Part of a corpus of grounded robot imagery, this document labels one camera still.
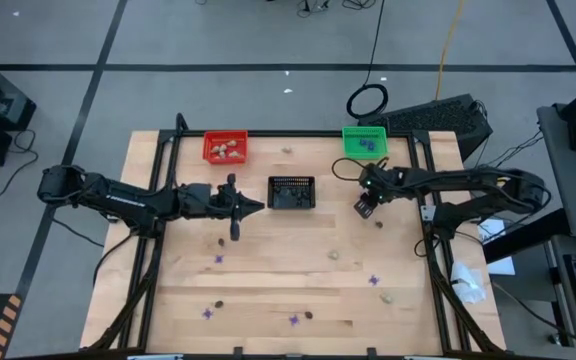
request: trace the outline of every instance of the gray floor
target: gray floor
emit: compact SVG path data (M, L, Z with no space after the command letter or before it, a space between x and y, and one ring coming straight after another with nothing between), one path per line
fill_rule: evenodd
M333 0L327 13L300 19L297 2L208 0L199 6L190 0L129 0L108 63L369 61L378 7L357 12ZM0 64L94 65L118 3L0 0ZM576 42L576 1L558 4ZM456 7L457 0L388 1L376 62L437 64ZM446 63L574 65L545 0L467 1ZM40 170L61 161L95 68L89 69L4 73L38 104L31 128L37 131L40 160L23 171L0 198L0 292L16 289L44 210L35 197ZM363 71L105 71L75 163L117 178L130 132L171 128L179 111L194 129L340 129L353 124L345 113L345 102L365 76ZM371 79L388 88L388 108L397 109L431 100L437 74L375 72ZM488 108L495 133L482 156L486 161L537 131L537 107L574 98L576 72L446 73L441 96L462 93L471 93ZM367 95L359 101L359 107L368 110L376 100ZM474 165L476 155L466 165ZM533 171L556 189L543 143L522 155L507 165ZM9 157L0 168L0 187L23 159L24 155ZM559 205L556 197L550 209ZM61 209L56 218L98 241L104 239L107 226L92 211ZM63 229L51 228L9 356L77 349L92 290L92 270L100 254L100 249ZM539 249L520 258L530 263L538 256ZM521 292L534 285L523 282L517 288ZM497 300L510 349L569 357L547 343L547 329L503 295ZM544 304L533 305L552 316Z

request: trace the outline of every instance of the crumpled paper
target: crumpled paper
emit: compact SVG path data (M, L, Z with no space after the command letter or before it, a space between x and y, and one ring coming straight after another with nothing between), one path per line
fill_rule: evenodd
M457 261L452 265L450 282L461 302L475 304L486 300L486 290L484 289L481 271L469 269L466 265Z

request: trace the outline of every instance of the white paper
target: white paper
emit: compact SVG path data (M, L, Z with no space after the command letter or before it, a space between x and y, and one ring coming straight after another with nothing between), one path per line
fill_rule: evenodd
M479 224L479 237L482 239L484 244L487 244L494 239L491 235L497 234L505 235L506 232L504 221L499 219L488 219L481 224ZM495 275L515 275L515 266L512 262L512 257L507 257L501 260L497 260L494 263L488 264L488 273Z
M451 283L459 300L475 304L486 300L486 291L483 286L481 271L468 269L466 265L457 261L452 265Z

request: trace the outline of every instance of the yellow cable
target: yellow cable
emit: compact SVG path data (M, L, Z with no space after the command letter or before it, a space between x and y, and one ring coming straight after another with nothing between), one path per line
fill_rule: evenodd
M448 31L448 38L444 43L444 49L441 51L441 61L439 62L439 76L437 79L437 91L435 92L435 100L439 100L439 92L441 91L441 79L443 77L444 72L444 59L446 58L446 52L448 51L448 46L450 46L450 41L452 40L452 34L455 32L455 28L457 27L457 21L459 21L459 17L461 16L461 10L464 7L464 2L465 0L459 0L457 13L455 14L455 18L452 20L452 24L450 25L450 30Z

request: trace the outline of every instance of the wooden table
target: wooden table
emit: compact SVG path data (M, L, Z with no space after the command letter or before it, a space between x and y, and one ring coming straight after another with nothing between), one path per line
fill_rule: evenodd
M462 169L455 135L430 135L437 170ZM147 188L157 136L133 133L121 181ZM352 208L359 186L336 179L330 171L332 162L344 155L341 138L253 137L247 163L237 166L206 163L202 142L183 138L179 183L217 185L234 172L237 189L265 203L268 176L315 176L317 207L253 214L241 223L239 242L227 240L229 221L169 223L148 352L231 354L242 346L245 354L362 355L368 347L380 355L441 354L428 265L413 253L422 238L416 201L395 200L363 220ZM283 153L285 146L293 152ZM424 164L421 146L417 148ZM389 150L389 166L411 166L405 139L389 139ZM360 170L350 162L337 169L349 177ZM442 196L458 203L469 195ZM377 220L383 222L382 229L375 226ZM459 230L477 235L474 225ZM110 225L106 251L127 231L124 225ZM225 247L218 245L219 238L226 239ZM124 305L136 244L135 239L120 248L101 268L82 346L94 342ZM482 248L458 235L452 249L456 261L481 270L487 299L466 307L489 337L505 347ZM331 250L339 253L337 260L328 257ZM224 256L223 263L215 262L217 255ZM377 286L369 282L373 275L380 279ZM380 299L384 293L392 297L391 304ZM222 308L214 308L217 301L223 301ZM452 346L458 348L454 314L445 304ZM214 312L209 320L202 315L206 309ZM311 320L306 311L313 314ZM294 315L299 323L293 326L289 318ZM133 329L140 318L138 309ZM130 343L136 344L137 330L131 333Z

